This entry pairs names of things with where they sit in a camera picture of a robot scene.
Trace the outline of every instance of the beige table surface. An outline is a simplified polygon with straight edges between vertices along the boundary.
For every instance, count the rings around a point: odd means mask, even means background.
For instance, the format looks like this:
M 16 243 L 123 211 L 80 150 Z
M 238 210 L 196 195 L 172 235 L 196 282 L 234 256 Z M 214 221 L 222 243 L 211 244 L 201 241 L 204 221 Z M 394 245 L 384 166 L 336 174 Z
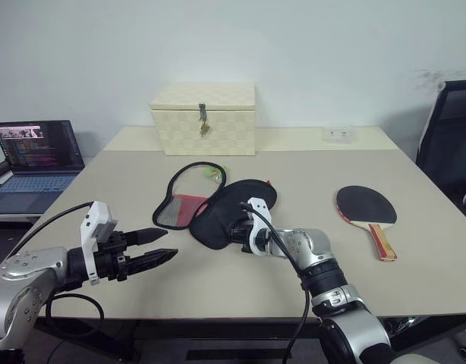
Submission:
M 379 316 L 466 312 L 466 218 L 400 150 L 258 152 L 254 157 L 167 157 L 162 152 L 103 151 L 45 213 L 43 219 L 89 200 L 106 202 L 117 229 L 153 226 L 171 176 L 206 159 L 228 168 L 228 183 L 270 180 L 279 198 L 272 209 L 279 228 L 326 232 L 348 281 Z M 368 232 L 347 224 L 335 210 L 336 191 L 350 184 L 372 187 L 398 213 L 386 231 L 397 262 L 380 262 Z M 85 211 L 59 219 L 27 248 L 80 245 Z M 215 251 L 188 231 L 170 231 L 132 256 L 169 247 L 170 262 L 125 282 L 108 282 L 78 292 L 101 302 L 108 318 L 299 317 L 304 295 L 288 262 L 241 253 L 230 244 Z M 55 303 L 55 315 L 95 317 L 76 300 Z
M 258 127 L 255 150 L 264 152 L 294 150 L 387 150 L 398 149 L 376 126 L 348 128 L 353 132 L 350 143 L 331 143 L 324 138 L 330 129 L 323 127 Z M 123 127 L 104 150 L 162 150 L 155 127 Z

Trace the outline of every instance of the cream storage box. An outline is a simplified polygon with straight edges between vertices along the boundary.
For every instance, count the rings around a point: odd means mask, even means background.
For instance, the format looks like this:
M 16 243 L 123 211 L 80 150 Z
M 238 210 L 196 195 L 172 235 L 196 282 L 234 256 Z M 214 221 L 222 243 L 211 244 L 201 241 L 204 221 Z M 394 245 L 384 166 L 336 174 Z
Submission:
M 150 103 L 166 155 L 254 155 L 255 86 L 172 83 Z

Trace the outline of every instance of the white wall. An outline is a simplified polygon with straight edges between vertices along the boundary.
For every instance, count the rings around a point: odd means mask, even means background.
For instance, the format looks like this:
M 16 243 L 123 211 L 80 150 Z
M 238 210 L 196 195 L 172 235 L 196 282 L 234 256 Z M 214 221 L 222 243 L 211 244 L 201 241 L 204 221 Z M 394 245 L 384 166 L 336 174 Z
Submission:
M 0 121 L 69 118 L 86 156 L 165 82 L 252 80 L 262 127 L 379 124 L 413 157 L 464 78 L 466 0 L 0 0 Z

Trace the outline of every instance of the black cable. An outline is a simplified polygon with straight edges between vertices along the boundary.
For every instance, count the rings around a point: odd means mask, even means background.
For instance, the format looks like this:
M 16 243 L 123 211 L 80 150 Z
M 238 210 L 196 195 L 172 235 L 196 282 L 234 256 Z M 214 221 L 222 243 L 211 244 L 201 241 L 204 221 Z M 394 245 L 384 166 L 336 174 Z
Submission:
M 64 344 L 66 341 L 65 340 L 61 340 L 61 342 L 55 346 L 55 348 L 51 351 L 51 353 L 49 354 L 48 356 L 48 359 L 46 360 L 46 364 L 49 364 L 51 362 L 51 358 L 52 356 L 54 355 L 54 353 L 56 352 L 56 350 L 62 345 Z
M 251 212 L 252 214 L 255 214 L 258 216 L 264 223 L 265 225 L 270 229 L 270 233 L 272 234 L 272 237 L 276 244 L 279 246 L 280 250 L 284 253 L 284 255 L 288 258 L 292 266 L 294 267 L 295 271 L 299 275 L 301 273 L 301 269 L 299 268 L 297 262 L 292 258 L 290 252 L 287 250 L 285 247 L 284 242 L 282 241 L 282 238 L 279 236 L 275 228 L 272 226 L 272 224 L 269 223 L 269 221 L 258 211 L 256 211 L 251 205 L 245 203 L 245 202 L 240 202 L 240 207 L 243 208 L 244 210 Z M 292 335 L 290 341 L 288 342 L 287 347 L 285 348 L 285 353 L 284 357 L 282 359 L 282 364 L 286 364 L 288 360 L 288 356 L 291 353 L 292 347 L 295 344 L 295 341 L 297 340 L 297 337 L 299 335 L 299 332 L 301 332 L 302 326 L 304 326 L 304 323 L 306 322 L 307 315 L 309 314 L 309 291 L 304 290 L 305 293 L 305 304 L 304 304 L 304 312 L 302 313 L 301 320 L 299 321 L 297 328 L 294 331 L 294 334 Z
M 49 295 L 49 298 L 46 302 L 46 323 L 49 325 L 49 327 L 51 327 L 53 331 L 55 331 L 57 334 L 59 334 L 60 336 L 64 338 L 76 339 L 76 338 L 89 337 L 90 335 L 96 333 L 102 327 L 103 320 L 105 319 L 105 313 L 103 312 L 103 308 L 100 306 L 100 304 L 97 301 L 95 301 L 91 297 L 85 296 L 83 294 L 78 294 L 78 293 L 65 293 L 65 294 L 60 294 L 59 296 L 56 296 L 57 292 L 58 290 L 54 289 Z M 60 300 L 61 298 L 70 298 L 70 297 L 81 298 L 82 300 L 86 300 L 92 303 L 98 309 L 99 322 L 95 328 L 92 328 L 91 330 L 84 332 L 82 334 L 71 334 L 68 332 L 64 332 L 63 330 L 58 328 L 58 326 L 56 326 L 51 316 L 52 301 Z
M 57 215 L 54 215 L 52 218 L 50 218 L 49 220 L 46 220 L 44 221 L 38 228 L 36 228 L 36 230 L 32 231 L 29 235 L 27 235 L 24 239 L 22 239 L 18 245 L 15 246 L 15 248 L 13 248 L 13 250 L 9 253 L 9 255 L 7 256 L 7 258 L 9 256 L 14 256 L 16 255 L 17 253 L 19 253 L 19 250 L 22 249 L 22 247 L 24 245 L 27 244 L 27 242 L 29 240 L 31 240 L 37 233 L 39 233 L 43 228 L 45 228 L 46 226 L 48 226 L 49 224 L 51 224 L 53 221 L 55 220 L 58 220 L 60 217 L 64 216 L 64 215 L 67 215 L 69 214 L 70 212 L 73 212 L 73 211 L 76 211 L 76 210 L 79 210 L 79 209 L 82 209 L 83 207 L 91 207 L 91 205 L 93 204 L 93 201 L 92 202 L 85 202 L 85 203 L 82 203 L 81 205 L 78 205 L 78 206 L 75 206 L 75 207 L 71 207 L 70 209 L 67 209 L 67 210 L 64 210 L 63 212 L 59 212 Z
M 294 334 L 292 335 L 290 341 L 288 342 L 287 347 L 285 348 L 285 353 L 284 353 L 284 359 L 282 359 L 282 364 L 286 364 L 288 360 L 288 356 L 291 353 L 292 347 L 295 344 L 295 341 L 297 340 L 297 336 L 299 336 L 299 333 L 301 332 L 302 326 L 304 326 L 307 315 L 309 313 L 309 292 L 307 290 L 304 291 L 306 294 L 306 303 L 304 306 L 304 313 L 302 314 L 301 320 L 299 321 L 299 324 L 297 325 L 297 328 L 294 331 Z
M 246 210 L 248 212 L 251 212 L 252 214 L 255 214 L 265 223 L 265 225 L 270 229 L 270 233 L 272 234 L 273 240 L 276 242 L 277 246 L 280 248 L 282 253 L 284 253 L 284 255 L 287 257 L 289 262 L 292 264 L 292 267 L 294 267 L 297 274 L 301 273 L 301 269 L 299 268 L 297 262 L 294 260 L 294 258 L 292 258 L 290 252 L 285 247 L 285 244 L 282 241 L 282 238 L 279 236 L 279 234 L 277 233 L 275 228 L 272 226 L 272 224 L 270 224 L 270 222 L 262 214 L 260 214 L 257 210 L 255 210 L 250 204 L 245 203 L 245 202 L 240 202 L 240 207 L 243 210 Z

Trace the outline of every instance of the laptop screen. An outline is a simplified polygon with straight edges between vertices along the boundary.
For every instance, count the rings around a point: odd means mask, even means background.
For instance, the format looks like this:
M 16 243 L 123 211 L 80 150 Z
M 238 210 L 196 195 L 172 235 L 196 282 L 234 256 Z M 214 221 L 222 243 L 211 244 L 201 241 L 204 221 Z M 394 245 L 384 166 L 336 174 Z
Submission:
M 84 167 L 68 120 L 0 123 L 0 147 L 12 171 L 63 171 Z

